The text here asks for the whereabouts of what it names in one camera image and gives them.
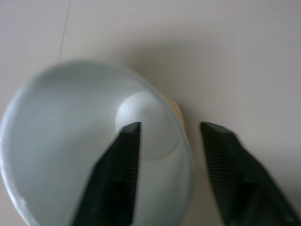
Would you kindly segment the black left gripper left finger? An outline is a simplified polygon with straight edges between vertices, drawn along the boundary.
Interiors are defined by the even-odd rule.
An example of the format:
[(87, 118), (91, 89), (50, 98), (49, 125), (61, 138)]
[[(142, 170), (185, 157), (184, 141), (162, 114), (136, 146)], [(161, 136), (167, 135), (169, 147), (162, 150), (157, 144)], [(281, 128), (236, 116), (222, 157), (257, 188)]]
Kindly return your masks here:
[(139, 172), (141, 123), (124, 126), (94, 165), (70, 226), (130, 226)]

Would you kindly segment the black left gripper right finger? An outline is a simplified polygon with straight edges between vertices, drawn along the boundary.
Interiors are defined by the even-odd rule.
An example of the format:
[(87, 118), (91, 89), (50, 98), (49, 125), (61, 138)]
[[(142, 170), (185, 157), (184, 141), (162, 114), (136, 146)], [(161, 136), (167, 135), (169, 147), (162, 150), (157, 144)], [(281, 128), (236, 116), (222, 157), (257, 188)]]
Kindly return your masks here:
[(275, 181), (226, 127), (200, 123), (206, 165), (225, 226), (301, 226)]

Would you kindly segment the white paper cup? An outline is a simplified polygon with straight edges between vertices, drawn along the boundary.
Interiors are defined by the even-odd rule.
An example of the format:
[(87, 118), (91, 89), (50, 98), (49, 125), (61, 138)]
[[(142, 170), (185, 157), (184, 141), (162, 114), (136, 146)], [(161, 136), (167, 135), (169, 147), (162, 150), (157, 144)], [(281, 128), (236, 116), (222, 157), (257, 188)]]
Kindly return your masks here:
[(27, 226), (71, 226), (92, 167), (133, 122), (142, 125), (132, 226), (181, 226), (192, 150), (169, 101), (135, 72), (73, 61), (14, 95), (0, 125), (0, 170)]

